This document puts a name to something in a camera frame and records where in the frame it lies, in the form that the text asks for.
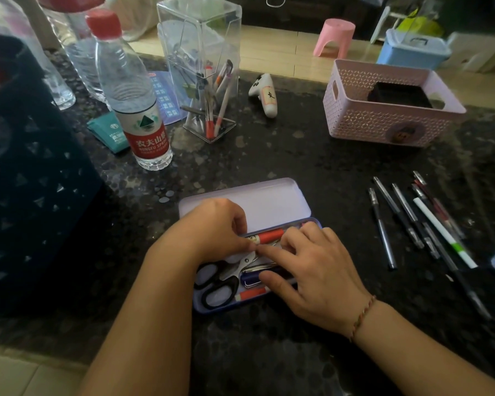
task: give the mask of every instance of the water bottle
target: water bottle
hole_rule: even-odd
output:
[[[0,34],[21,39],[29,47],[44,72],[44,82],[49,87],[53,101],[61,110],[75,103],[75,95],[40,45],[29,20],[20,5],[13,0],[0,0]]]
[[[106,101],[138,164],[150,171],[165,168],[172,161],[172,150],[156,93],[143,62],[122,38],[118,16],[108,9],[93,9],[86,23],[97,40],[95,63]]]
[[[37,0],[73,67],[93,98],[106,102],[95,69],[95,39],[85,16],[105,0]]]

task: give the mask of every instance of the scissor blade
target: scissor blade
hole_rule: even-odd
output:
[[[232,276],[238,277],[238,275],[240,274],[240,271],[242,271],[245,267],[247,267],[249,264],[251,264],[253,261],[255,261],[258,258],[259,257],[257,255],[257,252],[252,251],[251,253],[249,253],[245,257],[242,257],[242,259],[240,259],[236,264],[231,264],[230,268],[224,270],[224,272],[222,272],[220,274],[220,277],[219,277],[220,280],[224,281],[224,280],[226,280]]]

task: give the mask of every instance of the white game controller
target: white game controller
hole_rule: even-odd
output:
[[[258,99],[262,102],[264,113],[268,118],[275,118],[277,116],[277,95],[275,94],[275,88],[273,87],[273,81],[271,75],[265,73],[260,75],[253,86],[251,86],[249,97],[258,96]]]

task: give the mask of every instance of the plastic stool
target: plastic stool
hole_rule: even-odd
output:
[[[327,19],[324,23],[323,30],[319,35],[313,55],[316,57],[320,56],[323,52],[323,48],[328,42],[336,42],[339,46],[337,58],[344,59],[348,52],[350,42],[352,41],[356,25],[347,20],[335,18]]]

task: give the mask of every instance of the pink basket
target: pink basket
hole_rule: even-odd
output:
[[[369,102],[367,96],[377,82],[420,86],[445,105],[431,109]],[[423,147],[466,113],[436,72],[346,59],[334,61],[324,96],[328,130],[341,139]]]

